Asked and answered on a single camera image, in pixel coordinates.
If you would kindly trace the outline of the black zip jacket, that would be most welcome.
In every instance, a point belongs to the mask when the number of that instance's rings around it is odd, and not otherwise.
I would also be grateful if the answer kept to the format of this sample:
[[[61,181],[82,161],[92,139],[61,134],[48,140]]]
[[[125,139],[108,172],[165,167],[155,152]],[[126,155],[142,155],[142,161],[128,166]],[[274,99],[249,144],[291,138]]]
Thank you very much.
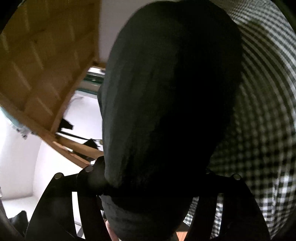
[[[110,52],[98,99],[107,220],[121,240],[170,240],[232,117],[238,26],[211,1],[137,10]]]

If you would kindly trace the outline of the black white checkered bedsheet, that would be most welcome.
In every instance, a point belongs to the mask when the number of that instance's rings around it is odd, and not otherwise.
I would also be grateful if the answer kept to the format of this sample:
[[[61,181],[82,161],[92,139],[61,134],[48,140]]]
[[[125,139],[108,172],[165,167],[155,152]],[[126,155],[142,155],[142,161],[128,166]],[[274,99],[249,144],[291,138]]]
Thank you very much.
[[[295,27],[279,1],[216,1],[242,34],[235,125],[212,159],[219,174],[241,172],[269,234],[295,214]]]

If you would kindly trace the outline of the wooden bunk bed frame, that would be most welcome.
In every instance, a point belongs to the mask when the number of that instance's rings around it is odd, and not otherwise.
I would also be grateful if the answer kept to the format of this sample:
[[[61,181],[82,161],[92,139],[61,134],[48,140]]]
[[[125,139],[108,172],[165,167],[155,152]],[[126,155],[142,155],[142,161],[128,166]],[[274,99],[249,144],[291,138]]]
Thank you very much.
[[[102,151],[57,132],[89,68],[105,68],[100,7],[100,1],[22,1],[1,32],[1,107],[81,168]]]

